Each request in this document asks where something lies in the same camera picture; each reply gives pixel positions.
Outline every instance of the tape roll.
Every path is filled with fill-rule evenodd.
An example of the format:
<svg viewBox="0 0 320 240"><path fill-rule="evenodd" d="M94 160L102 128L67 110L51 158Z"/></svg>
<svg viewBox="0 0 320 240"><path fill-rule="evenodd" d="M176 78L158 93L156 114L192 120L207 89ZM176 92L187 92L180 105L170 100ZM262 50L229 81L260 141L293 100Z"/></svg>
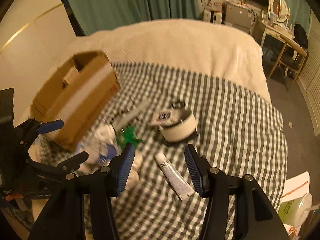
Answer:
<svg viewBox="0 0 320 240"><path fill-rule="evenodd" d="M189 110L180 110L180 122L170 126L160 126L159 130L168 142L179 142L189 137L197 126L193 113Z"/></svg>

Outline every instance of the gingham fabric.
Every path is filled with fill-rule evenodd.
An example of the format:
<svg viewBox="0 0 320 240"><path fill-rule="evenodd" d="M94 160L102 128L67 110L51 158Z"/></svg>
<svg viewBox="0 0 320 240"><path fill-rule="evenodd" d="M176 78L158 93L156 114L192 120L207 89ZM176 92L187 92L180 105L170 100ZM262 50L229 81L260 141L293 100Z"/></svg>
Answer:
<svg viewBox="0 0 320 240"><path fill-rule="evenodd" d="M157 167L154 155L162 151L191 184L184 161L186 143L168 145L159 130L149 122L155 110L185 101L198 122L198 138L192 143L211 166L241 177L252 174L273 206L280 203L286 177L287 144L282 134L281 114L261 96L230 81L166 66L137 63L112 64L120 91L107 103L88 132L131 109L144 98L150 106L133 121L135 134L144 143L140 183L112 199L120 239L197 239L204 220L207 200L196 193L182 202ZM71 157L42 138L40 159L56 166ZM230 197L226 238L232 238L233 198ZM85 198L85 224L90 230L89 197Z"/></svg>

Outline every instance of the paper cup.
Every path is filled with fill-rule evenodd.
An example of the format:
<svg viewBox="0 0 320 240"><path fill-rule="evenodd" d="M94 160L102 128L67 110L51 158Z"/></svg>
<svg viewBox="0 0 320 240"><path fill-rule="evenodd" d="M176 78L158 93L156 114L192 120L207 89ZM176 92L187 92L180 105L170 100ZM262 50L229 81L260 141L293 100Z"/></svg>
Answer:
<svg viewBox="0 0 320 240"><path fill-rule="evenodd" d="M306 193L300 198L281 203L278 215L282 223L298 228L306 220L309 212L305 210L312 205L312 195Z"/></svg>

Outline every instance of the green object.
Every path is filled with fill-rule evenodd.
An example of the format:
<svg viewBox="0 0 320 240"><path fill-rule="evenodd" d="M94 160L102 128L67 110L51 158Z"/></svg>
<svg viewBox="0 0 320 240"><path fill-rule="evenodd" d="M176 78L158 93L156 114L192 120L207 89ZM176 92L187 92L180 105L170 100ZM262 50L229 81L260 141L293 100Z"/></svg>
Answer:
<svg viewBox="0 0 320 240"><path fill-rule="evenodd" d="M134 126L129 126L123 129L123 132L116 135L117 144L123 150L125 145L130 142L136 148L138 143L143 142L143 140L138 139L134 134Z"/></svg>
<svg viewBox="0 0 320 240"><path fill-rule="evenodd" d="M199 19L197 0L68 0L86 35L167 18Z"/></svg>
<svg viewBox="0 0 320 240"><path fill-rule="evenodd" d="M285 0L288 8L290 8L290 24L294 25L295 22L301 24L306 33L308 34L310 25L311 8L306 0Z"/></svg>

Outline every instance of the cardboard box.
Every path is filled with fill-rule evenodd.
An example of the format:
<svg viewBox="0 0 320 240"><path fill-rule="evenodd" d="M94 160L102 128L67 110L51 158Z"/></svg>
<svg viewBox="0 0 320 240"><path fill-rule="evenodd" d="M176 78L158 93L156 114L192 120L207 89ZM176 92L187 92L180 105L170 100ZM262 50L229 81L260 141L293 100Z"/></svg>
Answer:
<svg viewBox="0 0 320 240"><path fill-rule="evenodd" d="M73 67L79 74L66 86L63 80ZM31 116L43 122L62 119L64 127L45 136L74 151L119 88L116 73L102 51L76 54L39 90L31 105Z"/></svg>
<svg viewBox="0 0 320 240"><path fill-rule="evenodd" d="M62 83L66 86L70 85L79 76L79 71L75 66L69 69L68 73L63 77Z"/></svg>

